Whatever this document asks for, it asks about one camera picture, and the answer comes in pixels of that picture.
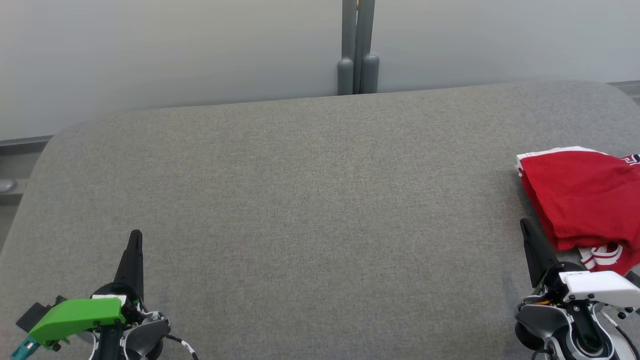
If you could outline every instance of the teal connector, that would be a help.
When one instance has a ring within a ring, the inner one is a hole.
[[[40,344],[38,344],[35,339],[27,336],[22,344],[11,354],[11,360],[26,360],[29,356],[33,355],[39,347]]]

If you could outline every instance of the gray floor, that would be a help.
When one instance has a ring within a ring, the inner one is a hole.
[[[640,95],[634,97],[640,105]],[[44,143],[0,147],[0,178],[28,179]],[[18,211],[22,195],[0,195],[0,250]]]

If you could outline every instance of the gray fabric surface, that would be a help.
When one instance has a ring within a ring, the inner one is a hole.
[[[527,359],[515,154],[639,151],[640,109],[581,81],[172,108],[55,136],[0,256],[0,354],[35,301],[110,281],[201,359]],[[640,342],[638,322],[624,328]],[[36,359],[86,359],[77,344]],[[176,343],[164,359],[187,359]]]

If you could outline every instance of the folded red cloth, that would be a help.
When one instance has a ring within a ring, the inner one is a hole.
[[[518,155],[522,185],[557,250],[574,247],[594,271],[640,263],[640,163],[582,147]]]

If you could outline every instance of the white wall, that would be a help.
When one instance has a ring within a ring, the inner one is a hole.
[[[640,79],[638,0],[376,0],[378,92]]]
[[[341,0],[2,0],[0,140],[128,109],[335,95]]]

